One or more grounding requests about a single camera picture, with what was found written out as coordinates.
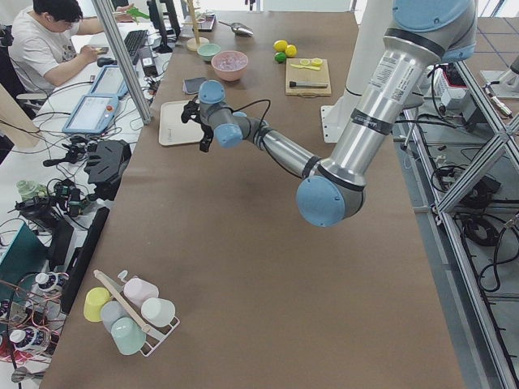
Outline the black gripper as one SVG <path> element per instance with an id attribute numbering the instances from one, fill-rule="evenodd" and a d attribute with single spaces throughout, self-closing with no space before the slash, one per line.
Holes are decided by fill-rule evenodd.
<path id="1" fill-rule="evenodd" d="M 197 103 L 198 96 L 194 96 L 184 106 L 181 114 L 181 121 L 187 124 L 189 121 L 200 124 L 204 133 L 204 137 L 199 141 L 199 149 L 201 152 L 209 152 L 213 140 L 213 130 L 209 125 L 202 122 L 200 116 L 199 103 Z"/>

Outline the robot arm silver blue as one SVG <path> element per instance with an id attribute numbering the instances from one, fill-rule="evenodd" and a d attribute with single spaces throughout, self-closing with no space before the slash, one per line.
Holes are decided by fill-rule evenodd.
<path id="1" fill-rule="evenodd" d="M 341 111 L 343 130 L 330 156 L 319 158 L 286 138 L 263 118 L 251 118 L 225 101 L 216 80 L 201 84 L 183 108 L 183 122 L 200 124 L 207 150 L 252 142 L 283 169 L 301 178 L 298 210 L 309 223 L 329 227 L 355 215 L 365 199 L 365 173 L 405 108 L 424 71 L 458 62 L 474 52 L 475 1 L 370 1 L 364 11 L 353 62 L 368 61 L 366 87 L 354 108 Z"/>

